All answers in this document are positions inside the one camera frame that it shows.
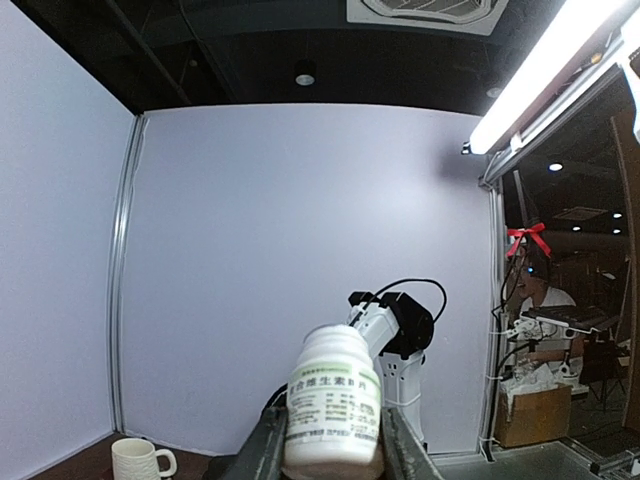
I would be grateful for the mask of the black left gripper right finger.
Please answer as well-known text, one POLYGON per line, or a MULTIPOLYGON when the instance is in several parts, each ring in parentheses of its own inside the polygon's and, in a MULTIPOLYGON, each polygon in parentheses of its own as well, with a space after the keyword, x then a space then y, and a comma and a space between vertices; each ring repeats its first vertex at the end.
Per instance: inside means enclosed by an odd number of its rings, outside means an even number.
POLYGON ((384 477, 391 480, 444 480, 405 415, 396 408, 381 411, 384 477))

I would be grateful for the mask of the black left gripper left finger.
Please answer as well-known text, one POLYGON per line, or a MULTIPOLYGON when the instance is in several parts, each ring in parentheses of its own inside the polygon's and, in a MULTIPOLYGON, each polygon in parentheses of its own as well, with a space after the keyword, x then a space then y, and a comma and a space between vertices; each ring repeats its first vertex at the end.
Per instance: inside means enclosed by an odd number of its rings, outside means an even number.
POLYGON ((285 407, 267 408, 222 479, 280 479, 287 422, 288 412, 285 407))

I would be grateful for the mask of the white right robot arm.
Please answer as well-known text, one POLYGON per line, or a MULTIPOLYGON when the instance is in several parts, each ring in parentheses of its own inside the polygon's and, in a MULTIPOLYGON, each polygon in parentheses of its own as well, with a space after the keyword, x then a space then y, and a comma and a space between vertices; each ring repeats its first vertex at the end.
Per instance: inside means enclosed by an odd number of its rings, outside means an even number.
POLYGON ((432 314, 410 295, 356 291, 349 325, 381 369, 380 443, 387 479, 440 479, 421 422, 421 368, 434 335, 432 314))

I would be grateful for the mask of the white ribbed cup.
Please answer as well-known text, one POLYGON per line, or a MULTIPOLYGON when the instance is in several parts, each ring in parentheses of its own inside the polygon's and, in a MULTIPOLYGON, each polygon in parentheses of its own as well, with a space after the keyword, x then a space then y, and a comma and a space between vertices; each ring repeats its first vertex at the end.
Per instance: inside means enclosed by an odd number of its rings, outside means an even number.
POLYGON ((115 480, 171 479, 178 471, 175 454, 157 449, 139 438, 123 438, 111 445, 112 472, 115 480))

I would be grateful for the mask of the cardboard box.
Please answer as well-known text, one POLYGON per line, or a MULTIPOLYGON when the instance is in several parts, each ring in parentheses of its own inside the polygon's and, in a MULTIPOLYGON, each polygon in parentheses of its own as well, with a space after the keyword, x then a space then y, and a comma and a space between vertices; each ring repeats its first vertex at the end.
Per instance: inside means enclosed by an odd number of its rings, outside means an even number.
POLYGON ((503 448, 546 443, 568 434, 571 413, 571 387, 514 395, 501 393, 494 438, 503 448))

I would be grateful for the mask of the person in background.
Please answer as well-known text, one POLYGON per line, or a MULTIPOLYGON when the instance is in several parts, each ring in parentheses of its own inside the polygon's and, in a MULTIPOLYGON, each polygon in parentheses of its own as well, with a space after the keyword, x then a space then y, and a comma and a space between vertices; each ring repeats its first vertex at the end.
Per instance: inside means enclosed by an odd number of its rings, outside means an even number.
MULTIPOLYGON (((537 248, 523 249, 522 273, 516 282, 516 291, 522 302, 520 313, 548 313, 561 307, 575 307, 574 299, 564 290, 549 283, 549 258, 537 248)), ((533 329, 519 336, 538 339, 540 343, 524 358, 530 362, 547 364, 558 371, 562 364, 578 374, 582 370, 584 359, 584 336, 575 334, 561 345, 561 328, 558 323, 546 320, 535 322, 533 329)))

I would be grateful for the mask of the red ribbon bow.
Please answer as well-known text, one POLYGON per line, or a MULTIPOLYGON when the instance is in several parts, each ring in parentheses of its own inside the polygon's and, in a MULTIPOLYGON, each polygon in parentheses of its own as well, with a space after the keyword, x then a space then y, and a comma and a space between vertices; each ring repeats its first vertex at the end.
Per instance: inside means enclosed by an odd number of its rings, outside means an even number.
POLYGON ((539 222, 531 227, 508 229, 507 236, 513 240, 513 243, 506 252, 506 257, 513 257, 520 248, 521 243, 526 240, 528 243, 533 243, 538 249, 547 257, 552 256, 552 249, 544 240, 542 233, 546 230, 544 223, 539 222))

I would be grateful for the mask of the ceiling air vent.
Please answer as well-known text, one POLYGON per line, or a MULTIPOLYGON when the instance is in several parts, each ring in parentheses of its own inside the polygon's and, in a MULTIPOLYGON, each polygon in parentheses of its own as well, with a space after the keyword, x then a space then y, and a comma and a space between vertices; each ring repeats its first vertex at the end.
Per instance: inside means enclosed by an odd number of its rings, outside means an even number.
POLYGON ((346 2, 346 19, 354 24, 490 36, 507 5, 507 0, 357 0, 346 2))

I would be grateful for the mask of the fluorescent ceiling light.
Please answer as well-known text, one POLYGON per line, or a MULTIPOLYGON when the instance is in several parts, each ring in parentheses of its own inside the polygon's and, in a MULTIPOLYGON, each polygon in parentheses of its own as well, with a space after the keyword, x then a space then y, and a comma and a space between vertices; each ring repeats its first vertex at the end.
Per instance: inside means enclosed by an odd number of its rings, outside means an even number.
POLYGON ((467 150, 496 152, 522 137, 523 129, 562 85, 611 39, 601 52, 597 78, 617 65, 639 96, 639 3, 637 1, 566 1, 538 42, 476 125, 467 150))

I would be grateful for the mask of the aluminium frame post left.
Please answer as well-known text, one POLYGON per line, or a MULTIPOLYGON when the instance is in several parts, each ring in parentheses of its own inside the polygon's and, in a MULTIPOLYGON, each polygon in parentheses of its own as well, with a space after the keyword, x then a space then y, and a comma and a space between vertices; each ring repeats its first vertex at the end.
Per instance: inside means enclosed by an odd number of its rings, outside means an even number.
POLYGON ((110 410, 113 430, 125 432, 123 401, 122 337, 123 337, 123 278, 126 249, 132 212, 135 176, 144 147, 148 125, 146 114, 136 115, 132 123, 115 197, 109 265, 107 272, 106 325, 109 370, 110 410))

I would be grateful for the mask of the aluminium frame post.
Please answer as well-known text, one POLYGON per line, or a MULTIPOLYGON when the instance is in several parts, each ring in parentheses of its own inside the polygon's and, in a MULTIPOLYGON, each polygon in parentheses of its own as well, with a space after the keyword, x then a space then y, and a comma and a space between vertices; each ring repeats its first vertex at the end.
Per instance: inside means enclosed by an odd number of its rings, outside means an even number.
POLYGON ((113 430, 125 432, 123 401, 122 337, 123 337, 123 278, 126 249, 132 212, 135 176, 144 147, 148 125, 146 114, 136 115, 132 123, 115 197, 109 265, 107 272, 106 325, 109 370, 110 410, 113 430))
POLYGON ((481 427, 478 435, 478 449, 488 463, 495 461, 492 452, 495 414, 498 406, 499 378, 496 372, 502 354, 501 300, 506 264, 506 227, 504 219, 504 198, 501 184, 489 190, 490 233, 491 233, 491 269, 490 269, 490 306, 487 362, 484 377, 484 403, 481 427))

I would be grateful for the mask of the aluminium frame post right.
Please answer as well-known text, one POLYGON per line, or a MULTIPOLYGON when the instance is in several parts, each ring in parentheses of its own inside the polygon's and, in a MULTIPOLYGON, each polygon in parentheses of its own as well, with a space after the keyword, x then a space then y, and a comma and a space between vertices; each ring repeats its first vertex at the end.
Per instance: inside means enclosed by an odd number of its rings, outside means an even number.
POLYGON ((491 233, 491 269, 490 269, 490 306, 487 362, 484 377, 484 403, 481 427, 478 435, 478 449, 488 463, 495 461, 492 452, 495 414, 498 406, 499 378, 496 372, 502 354, 501 300, 506 264, 506 227, 504 219, 504 198, 501 184, 489 190, 490 233, 491 233))

